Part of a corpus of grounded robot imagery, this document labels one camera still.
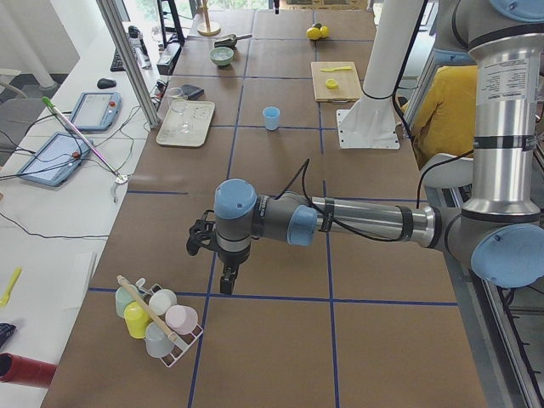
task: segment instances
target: green bowl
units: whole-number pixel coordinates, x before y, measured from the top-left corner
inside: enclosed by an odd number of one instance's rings
[[[235,52],[228,47],[216,47],[210,51],[210,60],[217,66],[227,66],[235,57]]]

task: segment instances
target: red cylinder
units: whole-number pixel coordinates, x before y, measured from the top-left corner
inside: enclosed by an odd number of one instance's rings
[[[27,359],[16,354],[0,354],[0,382],[48,388],[57,365]]]

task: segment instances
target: white tray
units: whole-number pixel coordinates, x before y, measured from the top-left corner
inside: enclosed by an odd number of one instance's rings
[[[215,104],[207,101],[187,101],[189,107],[180,115],[168,110],[161,130],[156,135],[156,142],[163,146],[200,147],[204,145],[207,130],[210,128]],[[187,133],[179,131],[179,125],[188,121],[192,127]]]

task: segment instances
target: blue joint cap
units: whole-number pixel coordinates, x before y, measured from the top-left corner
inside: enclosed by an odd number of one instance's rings
[[[446,65],[446,66],[466,66],[466,65],[476,65],[473,57],[468,53],[463,51],[449,51],[447,49],[438,49],[434,50],[434,62],[437,65]]]
[[[215,190],[213,211],[222,219],[237,219],[248,214],[255,207],[257,193],[246,180],[232,178]]]
[[[532,224],[500,228],[476,246],[470,264],[494,285],[530,285],[544,275],[544,229]]]
[[[307,247],[314,240],[317,212],[310,207],[297,207],[287,227],[287,243]]]
[[[524,23],[544,23],[542,0],[490,0],[496,11]]]

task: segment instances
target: pink cup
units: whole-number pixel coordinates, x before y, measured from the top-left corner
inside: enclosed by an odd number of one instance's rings
[[[184,335],[195,330],[198,324],[198,314],[193,308],[176,304],[167,310],[164,320],[172,330]]]

